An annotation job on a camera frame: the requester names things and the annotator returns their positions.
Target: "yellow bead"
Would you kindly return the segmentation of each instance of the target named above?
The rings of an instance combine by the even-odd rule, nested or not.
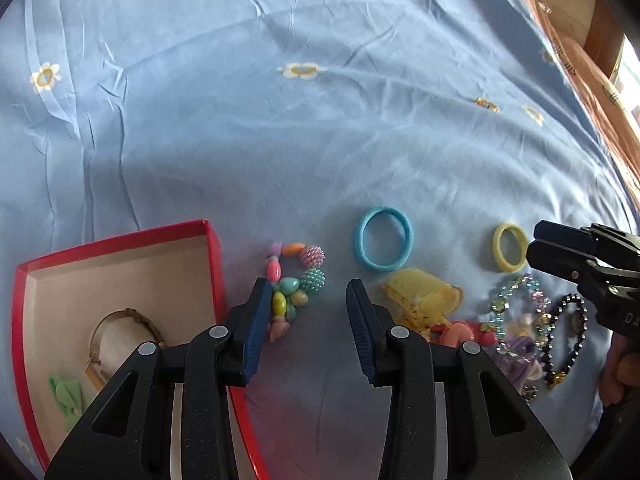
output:
[[[287,313],[287,298],[280,291],[273,293],[271,309],[274,316],[284,316]]]
[[[291,303],[293,303],[294,306],[305,306],[308,301],[308,295],[300,288],[291,295]]]
[[[566,377],[566,374],[564,372],[560,372],[554,375],[554,386],[556,386],[556,384],[560,384],[562,381],[564,381],[564,378]]]

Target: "blue hair tie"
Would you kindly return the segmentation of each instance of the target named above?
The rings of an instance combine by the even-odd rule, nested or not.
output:
[[[379,213],[386,213],[389,216],[393,216],[400,222],[402,228],[404,229],[404,247],[402,248],[402,254],[400,255],[398,261],[389,265],[379,265],[372,262],[367,256],[367,253],[365,253],[364,251],[364,230],[367,228],[367,224],[369,223],[369,221]],[[356,229],[355,251],[357,258],[367,267],[373,270],[378,270],[379,272],[394,272],[406,263],[413,248],[414,228],[411,226],[411,222],[409,221],[408,216],[399,209],[388,206],[375,207],[360,219],[358,228]]]

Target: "hair accessory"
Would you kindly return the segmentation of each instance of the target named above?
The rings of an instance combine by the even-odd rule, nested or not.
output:
[[[569,354],[569,357],[564,362],[564,366],[561,368],[559,372],[553,371],[554,364],[551,362],[551,355],[549,351],[551,350],[551,341],[554,338],[553,330],[556,327],[555,323],[558,321],[558,317],[560,314],[564,312],[567,306],[571,303],[575,303],[575,319],[578,320],[576,323],[577,326],[575,332],[577,333],[578,341],[574,345],[573,351]],[[546,344],[542,349],[542,356],[540,357],[540,361],[543,363],[542,369],[545,373],[545,382],[546,386],[549,388],[553,388],[564,381],[564,378],[567,377],[569,371],[572,366],[575,364],[575,360],[578,357],[578,352],[580,348],[582,348],[582,342],[585,339],[584,332],[587,330],[587,308],[584,306],[584,300],[578,296],[577,294],[567,294],[563,296],[560,301],[553,307],[550,314],[550,322],[549,322],[549,330],[546,334]]]
[[[282,277],[281,256],[300,256],[306,271],[300,279]],[[324,272],[318,269],[324,262],[324,251],[315,245],[295,242],[283,247],[275,242],[269,247],[267,279],[273,285],[271,297],[271,323],[268,327],[271,342],[285,335],[290,324],[298,316],[298,309],[309,301],[309,293],[317,292],[324,285]]]
[[[415,330],[427,341],[433,325],[451,326],[446,316],[462,303],[461,288],[449,285],[421,269],[400,269],[382,284],[386,296],[400,307],[396,323]]]
[[[400,222],[402,229],[404,230],[404,247],[402,248],[402,254],[395,263],[389,265],[379,265],[372,262],[364,250],[364,231],[367,228],[367,224],[375,215],[380,213],[388,214],[389,216],[397,219]],[[407,215],[405,215],[399,209],[389,206],[375,207],[360,219],[360,222],[358,223],[358,227],[356,229],[356,257],[370,269],[378,270],[379,272],[394,272],[406,263],[413,248],[414,228],[411,226],[411,222]]]
[[[502,247],[500,246],[500,242],[502,241],[502,235],[505,231],[511,231],[513,236],[516,238],[518,242],[518,246],[520,247],[520,259],[516,264],[512,264],[507,261],[502,254]],[[527,263],[527,246],[529,245],[529,241],[527,240],[524,231],[520,229],[516,224],[511,224],[509,222],[504,222],[496,228],[494,231],[494,242],[492,245],[492,250],[494,252],[494,258],[498,266],[504,272],[518,272],[524,267],[525,263]]]

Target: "black beaded bracelet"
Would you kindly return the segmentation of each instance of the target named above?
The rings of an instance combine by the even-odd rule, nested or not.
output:
[[[574,345],[574,350],[569,354],[564,366],[559,372],[553,371],[554,364],[551,362],[551,355],[549,352],[552,348],[551,342],[553,341],[553,331],[556,327],[556,321],[560,317],[560,314],[571,303],[575,303],[575,313],[577,322],[574,327],[574,331],[577,334],[578,341]],[[575,364],[575,360],[578,357],[578,352],[582,348],[582,342],[585,339],[584,332],[587,330],[587,308],[584,306],[584,300],[577,294],[567,294],[562,297],[558,303],[549,312],[549,327],[550,330],[546,336],[546,345],[542,349],[542,355],[540,356],[540,362],[542,362],[542,370],[544,372],[544,378],[546,386],[553,388],[557,384],[560,384],[567,376],[572,366]]]

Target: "black clamp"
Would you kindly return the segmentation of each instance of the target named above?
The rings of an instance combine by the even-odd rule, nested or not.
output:
[[[551,437],[476,342],[457,349],[428,343],[371,304],[360,280],[349,282],[346,301],[363,373],[373,386],[393,388],[379,480],[434,478],[439,416],[447,426],[447,478],[571,480]],[[436,383],[444,413],[436,410]]]
[[[547,221],[533,234],[529,265],[576,283],[600,325],[640,342],[640,237],[600,224],[576,229]]]
[[[69,433],[45,480],[170,480],[175,383],[184,383],[182,478],[238,480],[226,388],[246,386],[257,370],[271,293],[259,278],[224,324],[190,343],[142,343]]]

